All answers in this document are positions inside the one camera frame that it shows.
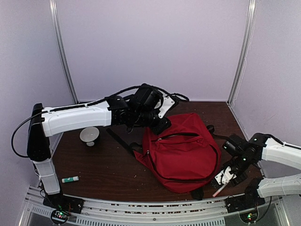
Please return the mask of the pink white pen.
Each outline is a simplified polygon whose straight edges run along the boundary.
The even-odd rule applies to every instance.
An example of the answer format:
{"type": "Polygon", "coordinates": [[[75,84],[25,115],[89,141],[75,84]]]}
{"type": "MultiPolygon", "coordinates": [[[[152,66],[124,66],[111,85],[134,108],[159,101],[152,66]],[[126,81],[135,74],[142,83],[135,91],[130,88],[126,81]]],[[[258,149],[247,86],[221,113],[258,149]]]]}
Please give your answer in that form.
{"type": "Polygon", "coordinates": [[[226,186],[227,186],[227,184],[224,184],[223,186],[221,186],[212,196],[216,197],[226,186]]]}

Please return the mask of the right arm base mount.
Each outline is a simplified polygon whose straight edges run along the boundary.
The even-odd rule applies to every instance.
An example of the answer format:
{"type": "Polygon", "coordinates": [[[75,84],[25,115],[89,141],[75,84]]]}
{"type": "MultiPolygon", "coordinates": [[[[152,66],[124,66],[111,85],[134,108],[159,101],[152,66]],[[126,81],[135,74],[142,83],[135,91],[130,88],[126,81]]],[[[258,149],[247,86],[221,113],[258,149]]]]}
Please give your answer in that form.
{"type": "Polygon", "coordinates": [[[264,205],[265,199],[252,195],[229,196],[225,199],[228,213],[237,212],[240,220],[246,224],[256,223],[260,219],[258,207],[264,205]]]}

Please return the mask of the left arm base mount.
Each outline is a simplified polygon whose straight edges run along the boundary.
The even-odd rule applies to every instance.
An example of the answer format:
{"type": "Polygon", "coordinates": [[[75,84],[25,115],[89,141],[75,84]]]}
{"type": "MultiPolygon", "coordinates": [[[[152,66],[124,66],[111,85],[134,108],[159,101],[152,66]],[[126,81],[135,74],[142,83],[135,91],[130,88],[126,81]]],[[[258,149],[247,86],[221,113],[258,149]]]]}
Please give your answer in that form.
{"type": "Polygon", "coordinates": [[[80,214],[83,209],[84,200],[63,195],[61,199],[43,200],[43,205],[53,208],[50,213],[50,220],[55,225],[65,224],[73,214],[80,214]]]}

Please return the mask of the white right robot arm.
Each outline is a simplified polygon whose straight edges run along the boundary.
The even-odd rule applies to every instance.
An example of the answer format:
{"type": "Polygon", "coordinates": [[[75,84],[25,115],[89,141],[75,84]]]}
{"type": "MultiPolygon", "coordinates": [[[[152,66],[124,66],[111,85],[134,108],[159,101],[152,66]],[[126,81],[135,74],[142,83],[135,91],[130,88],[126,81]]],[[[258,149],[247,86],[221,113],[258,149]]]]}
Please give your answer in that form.
{"type": "Polygon", "coordinates": [[[301,148],[281,141],[271,134],[256,133],[249,140],[236,134],[223,137],[223,149],[231,155],[213,178],[213,186],[244,181],[251,165],[263,166],[264,176],[254,178],[241,197],[241,204],[250,208],[259,199],[301,193],[301,148]]]}

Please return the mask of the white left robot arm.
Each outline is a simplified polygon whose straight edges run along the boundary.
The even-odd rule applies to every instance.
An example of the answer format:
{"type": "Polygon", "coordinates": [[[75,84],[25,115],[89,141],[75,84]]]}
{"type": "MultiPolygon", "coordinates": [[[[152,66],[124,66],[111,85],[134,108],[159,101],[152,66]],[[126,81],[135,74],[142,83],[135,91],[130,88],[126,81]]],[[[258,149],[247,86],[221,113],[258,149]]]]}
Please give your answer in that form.
{"type": "Polygon", "coordinates": [[[51,156],[49,138],[88,127],[125,125],[129,131],[147,127],[156,135],[171,127],[166,114],[189,98],[143,83],[122,89],[101,99],[61,107],[38,103],[29,118],[21,122],[10,139],[12,151],[28,158],[38,171],[45,196],[57,209],[67,206],[51,156]]]}

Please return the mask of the green white glue stick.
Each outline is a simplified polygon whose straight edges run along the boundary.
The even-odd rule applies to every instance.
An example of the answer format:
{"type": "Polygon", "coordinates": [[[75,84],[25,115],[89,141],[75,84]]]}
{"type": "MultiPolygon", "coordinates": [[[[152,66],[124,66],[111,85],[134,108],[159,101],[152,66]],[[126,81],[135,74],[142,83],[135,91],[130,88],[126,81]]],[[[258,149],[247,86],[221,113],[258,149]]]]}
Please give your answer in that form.
{"type": "Polygon", "coordinates": [[[69,177],[69,178],[62,178],[62,183],[69,183],[69,182],[75,182],[75,181],[79,181],[78,176],[69,177]]]}

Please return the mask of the red backpack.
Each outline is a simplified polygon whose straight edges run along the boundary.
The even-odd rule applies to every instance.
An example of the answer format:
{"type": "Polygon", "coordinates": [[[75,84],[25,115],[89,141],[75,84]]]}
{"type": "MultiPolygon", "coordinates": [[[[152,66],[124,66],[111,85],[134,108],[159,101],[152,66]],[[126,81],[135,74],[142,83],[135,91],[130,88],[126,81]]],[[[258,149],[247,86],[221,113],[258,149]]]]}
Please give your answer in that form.
{"type": "Polygon", "coordinates": [[[142,143],[127,144],[111,129],[106,131],[169,191],[204,198],[203,187],[219,173],[222,153],[197,113],[169,116],[171,127],[161,134],[146,128],[142,143]]]}

